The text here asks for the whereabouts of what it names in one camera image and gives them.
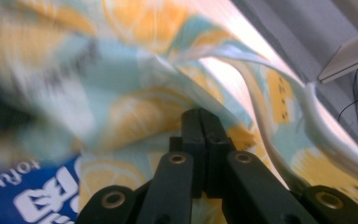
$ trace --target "cable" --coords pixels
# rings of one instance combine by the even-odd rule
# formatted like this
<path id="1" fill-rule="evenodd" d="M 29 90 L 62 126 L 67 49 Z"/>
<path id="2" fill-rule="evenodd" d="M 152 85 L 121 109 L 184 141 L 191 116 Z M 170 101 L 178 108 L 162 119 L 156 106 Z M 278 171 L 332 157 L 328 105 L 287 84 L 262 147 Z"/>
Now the cable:
<path id="1" fill-rule="evenodd" d="M 356 73 L 354 74 L 353 83 L 352 83 L 352 93 L 353 93 L 353 98 L 355 101 L 358 100 L 357 74 L 358 74 L 358 69 L 356 69 Z M 358 104 L 355 105 L 354 110 L 356 112 L 357 128 L 358 128 Z"/>
<path id="2" fill-rule="evenodd" d="M 356 104 L 356 103 L 358 103 L 358 100 L 357 101 L 353 101 L 352 103 L 350 103 L 349 105 L 347 105 L 347 106 L 345 106 L 345 108 L 343 108 L 342 110 L 341 110 L 341 112 L 339 113 L 339 115 L 338 115 L 338 123 L 339 123 L 339 120 L 340 120 L 340 118 L 341 118 L 341 115 L 342 115 L 342 113 L 346 110 L 346 109 L 348 109 L 348 107 L 350 107 L 351 105 L 354 105 L 354 104 Z"/>

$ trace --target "wrinkled cloth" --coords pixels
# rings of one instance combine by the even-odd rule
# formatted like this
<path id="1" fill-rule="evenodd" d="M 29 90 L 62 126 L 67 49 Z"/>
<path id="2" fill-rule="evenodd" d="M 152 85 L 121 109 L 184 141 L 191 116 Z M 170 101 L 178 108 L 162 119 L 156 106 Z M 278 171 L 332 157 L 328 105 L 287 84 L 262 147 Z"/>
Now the wrinkled cloth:
<path id="1" fill-rule="evenodd" d="M 255 119 L 200 61 L 207 57 L 241 74 Z M 0 1 L 0 97 L 36 117 L 0 137 L 11 147 L 0 154 L 0 200 L 12 209 L 0 223 L 71 223 L 99 189 L 139 188 L 194 107 L 218 116 L 236 149 L 289 189 L 326 185 L 358 202 L 356 148 L 322 133 L 310 94 L 173 0 Z M 14 154 L 21 158 L 7 158 Z M 224 223 L 220 205 L 196 200 L 192 222 Z"/>

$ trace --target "lemon print fabric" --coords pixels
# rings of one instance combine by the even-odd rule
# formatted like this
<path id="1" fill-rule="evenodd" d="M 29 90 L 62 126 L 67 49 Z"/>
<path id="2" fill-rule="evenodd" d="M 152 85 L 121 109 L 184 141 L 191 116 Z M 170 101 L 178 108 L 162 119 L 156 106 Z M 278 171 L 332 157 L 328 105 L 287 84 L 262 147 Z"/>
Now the lemon print fabric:
<path id="1" fill-rule="evenodd" d="M 310 148 L 298 152 L 292 168 L 312 186 L 337 189 L 358 203 L 358 179 L 338 169 L 322 151 Z"/>
<path id="2" fill-rule="evenodd" d="M 227 136 L 231 138 L 234 147 L 240 151 L 248 151 L 255 154 L 264 165 L 285 185 L 275 166 L 271 162 L 269 154 L 263 144 L 260 131 L 256 124 L 252 123 L 247 129 L 243 124 L 227 129 Z"/>
<path id="3" fill-rule="evenodd" d="M 125 43 L 156 53 L 168 49 L 189 14 L 170 0 L 103 0 L 103 12 Z"/>
<path id="4" fill-rule="evenodd" d="M 274 70 L 268 71 L 267 83 L 269 86 L 269 97 L 275 122 L 289 122 L 289 106 L 293 99 L 292 87 Z"/>
<path id="5" fill-rule="evenodd" d="M 223 29 L 212 29 L 200 34 L 191 44 L 191 48 L 218 46 L 231 38 L 232 34 Z"/>
<path id="6" fill-rule="evenodd" d="M 85 35 L 95 35 L 91 21 L 68 5 L 49 1 L 25 0 L 19 2 L 19 7 L 33 10 L 38 15 L 46 17 L 66 29 L 74 30 Z"/>
<path id="7" fill-rule="evenodd" d="M 122 97 L 109 109 L 100 151 L 109 151 L 150 135 L 176 130 L 191 102 L 164 88 L 137 91 Z"/>
<path id="8" fill-rule="evenodd" d="M 224 99 L 220 85 L 206 71 L 194 65 L 181 66 L 179 70 L 192 81 L 192 85 L 194 85 L 192 90 L 197 91 L 198 88 L 202 88 L 220 104 L 223 103 Z"/>
<path id="9" fill-rule="evenodd" d="M 136 166 L 109 159 L 98 159 L 81 166 L 80 209 L 98 190 L 112 186 L 126 186 L 136 190 L 145 182 L 145 178 Z"/>

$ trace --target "yellow lemon pattern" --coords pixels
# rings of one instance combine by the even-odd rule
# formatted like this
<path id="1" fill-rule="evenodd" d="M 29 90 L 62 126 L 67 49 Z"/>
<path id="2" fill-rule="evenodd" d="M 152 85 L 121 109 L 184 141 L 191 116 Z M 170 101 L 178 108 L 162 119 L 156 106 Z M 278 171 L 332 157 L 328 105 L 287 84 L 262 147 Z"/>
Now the yellow lemon pattern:
<path id="1" fill-rule="evenodd" d="M 137 189 L 145 181 L 136 166 L 126 162 L 98 159 L 82 164 L 79 208 L 82 209 L 92 195 L 102 188 L 119 185 Z"/>
<path id="2" fill-rule="evenodd" d="M 222 29 L 213 29 L 200 34 L 192 43 L 191 47 L 199 46 L 217 46 L 223 41 L 227 41 L 232 38 L 232 35 Z"/>
<path id="3" fill-rule="evenodd" d="M 268 70 L 267 83 L 269 85 L 269 97 L 274 120 L 278 123 L 289 122 L 288 101 L 293 99 L 292 87 L 273 69 Z"/>
<path id="4" fill-rule="evenodd" d="M 278 172 L 275 170 L 269 154 L 264 148 L 260 131 L 258 131 L 254 123 L 252 123 L 249 131 L 242 124 L 231 127 L 227 130 L 227 136 L 231 138 L 237 150 L 247 150 L 254 153 L 271 172 L 277 175 Z"/>
<path id="5" fill-rule="evenodd" d="M 183 95 L 163 88 L 124 96 L 109 110 L 98 150 L 108 151 L 152 134 L 178 129 L 181 114 L 190 107 Z"/>
<path id="6" fill-rule="evenodd" d="M 120 39 L 156 53 L 168 49 L 189 15 L 169 0 L 103 0 L 103 12 Z"/>
<path id="7" fill-rule="evenodd" d="M 338 169 L 321 151 L 306 149 L 299 152 L 292 167 L 312 186 L 338 189 L 358 203 L 358 180 Z"/>
<path id="8" fill-rule="evenodd" d="M 223 104 L 224 98 L 220 85 L 206 72 L 195 66 L 181 66 L 179 70 L 194 82 L 193 85 L 197 85 L 197 87 L 193 88 L 193 91 L 197 91 L 197 88 L 202 88 L 220 104 Z"/>
<path id="9" fill-rule="evenodd" d="M 86 35 L 95 35 L 91 22 L 68 6 L 57 6 L 47 1 L 22 1 L 21 7 L 34 10 L 39 15 L 47 17 L 50 21 L 57 22 L 65 28 L 73 29 Z"/>

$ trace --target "blue package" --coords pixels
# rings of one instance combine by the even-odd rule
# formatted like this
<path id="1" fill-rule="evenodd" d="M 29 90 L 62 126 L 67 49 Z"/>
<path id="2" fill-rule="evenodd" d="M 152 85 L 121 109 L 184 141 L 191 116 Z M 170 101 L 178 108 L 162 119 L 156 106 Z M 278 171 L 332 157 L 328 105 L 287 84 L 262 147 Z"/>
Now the blue package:
<path id="1" fill-rule="evenodd" d="M 28 160 L 0 174 L 0 224 L 74 223 L 80 158 L 60 166 Z"/>

